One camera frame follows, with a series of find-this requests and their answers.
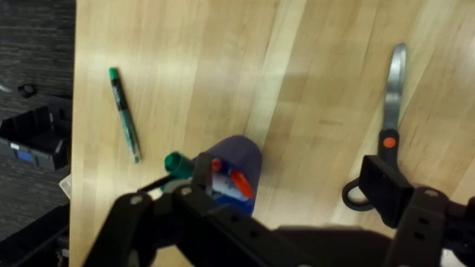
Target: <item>wooden table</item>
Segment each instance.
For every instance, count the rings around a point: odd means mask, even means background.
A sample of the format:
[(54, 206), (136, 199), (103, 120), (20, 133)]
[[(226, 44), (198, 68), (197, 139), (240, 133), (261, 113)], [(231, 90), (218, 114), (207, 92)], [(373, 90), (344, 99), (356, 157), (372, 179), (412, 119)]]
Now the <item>wooden table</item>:
[[(77, 1), (71, 265), (123, 193), (241, 133), (264, 153), (255, 216), (390, 234), (339, 190), (375, 151), (391, 47), (409, 49), (399, 165), (464, 203), (475, 194), (475, 1)], [(106, 70), (118, 67), (142, 147), (133, 165)]]

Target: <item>gray floor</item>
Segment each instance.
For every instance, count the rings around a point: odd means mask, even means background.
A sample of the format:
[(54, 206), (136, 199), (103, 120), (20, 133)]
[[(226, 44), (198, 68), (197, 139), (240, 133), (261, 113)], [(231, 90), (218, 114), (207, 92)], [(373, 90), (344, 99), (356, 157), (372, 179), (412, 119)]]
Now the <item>gray floor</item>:
[[(0, 92), (0, 120), (72, 95), (74, 13), (74, 0), (0, 0), (0, 83), (33, 83), (39, 93)], [(0, 159), (0, 240), (65, 203), (57, 181), (68, 172)]]

